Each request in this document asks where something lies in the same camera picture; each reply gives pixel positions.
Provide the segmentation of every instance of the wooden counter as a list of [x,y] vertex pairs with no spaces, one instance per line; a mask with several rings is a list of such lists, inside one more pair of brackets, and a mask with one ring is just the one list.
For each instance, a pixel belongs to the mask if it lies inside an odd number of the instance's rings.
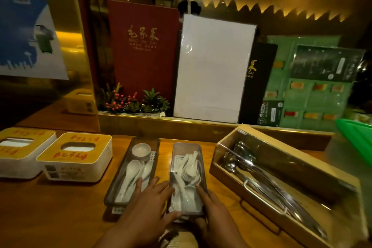
[[[0,247],[89,248],[113,225],[103,220],[103,198],[131,141],[130,136],[113,136],[113,158],[96,184],[52,182],[42,173],[30,181],[0,179]],[[175,142],[161,139],[156,175],[168,180]],[[229,209],[252,247],[302,247],[209,174],[215,143],[190,142],[202,146],[207,187]],[[312,151],[321,157],[321,152]]]

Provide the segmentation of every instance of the metal handle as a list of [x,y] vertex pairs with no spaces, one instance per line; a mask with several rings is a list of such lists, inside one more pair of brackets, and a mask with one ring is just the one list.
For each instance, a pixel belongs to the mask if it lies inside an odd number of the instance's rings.
[[256,198],[258,198],[259,200],[261,200],[263,203],[265,203],[267,206],[269,206],[271,209],[273,209],[275,212],[277,212],[278,214],[280,215],[285,215],[287,212],[288,212],[288,208],[285,208],[285,210],[283,212],[279,211],[277,208],[275,208],[272,204],[270,204],[269,202],[267,202],[265,199],[263,199],[261,196],[257,195],[253,190],[251,190],[248,186],[247,186],[247,180],[244,181],[243,185],[244,185],[244,188],[250,192],[251,194],[253,194]]

